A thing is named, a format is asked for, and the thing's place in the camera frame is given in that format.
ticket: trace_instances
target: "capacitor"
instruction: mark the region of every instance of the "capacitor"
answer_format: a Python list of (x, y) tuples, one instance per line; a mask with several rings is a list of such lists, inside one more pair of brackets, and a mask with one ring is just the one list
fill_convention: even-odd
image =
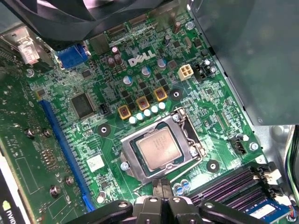
[(108, 66), (110, 67), (110, 68), (115, 68), (116, 67), (116, 64), (115, 64), (115, 60), (114, 60), (114, 58), (112, 58), (112, 57), (109, 57), (108, 59), (107, 59), (107, 62), (108, 62)]
[(133, 84), (133, 79), (131, 76), (125, 76), (122, 81), (127, 86), (131, 86)]
[(158, 68), (160, 70), (165, 70), (166, 69), (166, 60), (163, 58), (160, 58), (157, 60)]
[(121, 55), (120, 54), (116, 54), (114, 55), (114, 60), (115, 60), (115, 63), (118, 64), (118, 65), (122, 65), (122, 58), (121, 58)]
[(67, 186), (73, 185), (74, 184), (74, 178), (72, 176), (66, 177), (65, 183), (66, 183)]
[(179, 183), (175, 183), (173, 186), (173, 189), (174, 189), (174, 193), (176, 195), (180, 196), (184, 193), (184, 189), (183, 189), (182, 185), (180, 185)]
[(34, 139), (35, 137), (35, 132), (31, 129), (31, 128), (28, 128), (24, 131), (25, 135), (30, 138), (30, 139)]
[(115, 54), (115, 55), (116, 55), (116, 54), (119, 54), (119, 50), (118, 50), (118, 48), (117, 48), (116, 46), (112, 47), (112, 48), (111, 48), (111, 51), (112, 51), (112, 53)]
[(152, 106), (150, 109), (153, 113), (158, 113), (158, 107), (157, 106)]
[(106, 199), (106, 192), (101, 190), (97, 197), (97, 202), (99, 204), (102, 204), (105, 201), (105, 199)]
[(249, 137), (246, 134), (237, 134), (235, 137), (239, 138), (242, 141), (249, 141)]
[(137, 120), (143, 120), (144, 119), (143, 113), (136, 114), (136, 118), (137, 118)]
[(174, 23), (172, 32), (173, 32), (174, 34), (177, 34), (177, 33), (179, 32), (179, 30), (181, 29), (181, 26), (182, 26), (182, 24), (181, 24), (179, 21), (176, 21), (176, 22)]
[(216, 67), (215, 66), (211, 66), (210, 67), (210, 72), (211, 73), (215, 73), (217, 71)]
[(136, 123), (137, 123), (137, 119), (136, 119), (136, 117), (133, 117), (133, 116), (130, 117), (130, 118), (129, 118), (129, 123), (132, 124), (132, 125), (136, 124)]
[(144, 116), (147, 117), (147, 118), (151, 116), (151, 112), (150, 112), (149, 109), (144, 110), (144, 111), (143, 111), (143, 114), (144, 114)]
[(205, 64), (205, 66), (209, 66), (211, 64), (211, 62), (210, 62), (210, 60), (206, 59), (206, 60), (204, 60), (204, 64)]
[(181, 181), (181, 185), (183, 186), (184, 190), (190, 190), (190, 183), (189, 183), (189, 181), (183, 179)]
[(160, 102), (158, 104), (158, 107), (159, 107), (160, 110), (165, 110), (166, 104), (164, 102)]
[(141, 73), (144, 77), (150, 77), (150, 69), (147, 66), (142, 67)]
[(61, 193), (61, 189), (58, 186), (52, 186), (50, 188), (50, 194), (52, 197), (57, 197)]
[(171, 37), (169, 35), (165, 35), (164, 40), (163, 40), (163, 45), (168, 46), (170, 43), (170, 39), (171, 39)]

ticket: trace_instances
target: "white label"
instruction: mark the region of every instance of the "white label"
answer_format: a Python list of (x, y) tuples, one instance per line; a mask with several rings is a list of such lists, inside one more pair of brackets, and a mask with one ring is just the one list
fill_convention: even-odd
[(142, 63), (144, 60), (149, 60), (153, 57), (156, 57), (155, 54), (153, 54), (150, 50), (148, 51), (149, 56), (147, 56), (146, 53), (143, 53), (142, 55), (137, 55), (136, 58), (131, 58), (128, 60), (129, 64), (131, 67), (134, 67), (135, 65), (137, 65), (137, 63)]
[(269, 204), (265, 205), (264, 207), (256, 210), (255, 212), (251, 213), (250, 215), (260, 219), (268, 214), (270, 214), (271, 212), (273, 212), (275, 210), (275, 208)]
[(87, 164), (92, 172), (105, 166), (100, 154), (88, 159)]

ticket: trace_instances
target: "dell logo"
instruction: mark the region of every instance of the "dell logo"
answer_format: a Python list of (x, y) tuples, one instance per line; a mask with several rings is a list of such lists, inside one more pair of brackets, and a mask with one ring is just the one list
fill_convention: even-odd
[(148, 56), (146, 53), (143, 53), (142, 55), (137, 55), (136, 58), (131, 58), (128, 60), (129, 64), (131, 67), (134, 67), (135, 65), (137, 65), (137, 63), (142, 63), (144, 60), (149, 60), (153, 57), (155, 57), (156, 55), (153, 54), (150, 50), (148, 51)]

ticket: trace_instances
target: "white connector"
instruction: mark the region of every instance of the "white connector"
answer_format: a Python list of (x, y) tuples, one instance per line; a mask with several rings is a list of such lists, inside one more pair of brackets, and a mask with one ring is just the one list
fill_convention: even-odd
[(180, 67), (178, 70), (178, 76), (181, 81), (191, 78), (191, 76), (193, 74), (194, 74), (194, 72), (193, 72), (190, 64), (185, 64), (182, 67)]

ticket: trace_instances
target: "sticker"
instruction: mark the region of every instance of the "sticker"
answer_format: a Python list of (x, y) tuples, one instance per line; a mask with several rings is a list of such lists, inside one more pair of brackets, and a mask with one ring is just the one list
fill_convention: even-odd
[(91, 172), (94, 172), (105, 166), (100, 154), (88, 159), (87, 164)]
[(253, 216), (254, 218), (260, 219), (271, 212), (275, 211), (275, 208), (269, 204), (263, 206), (262, 208), (256, 210), (255, 212), (251, 213), (250, 215)]

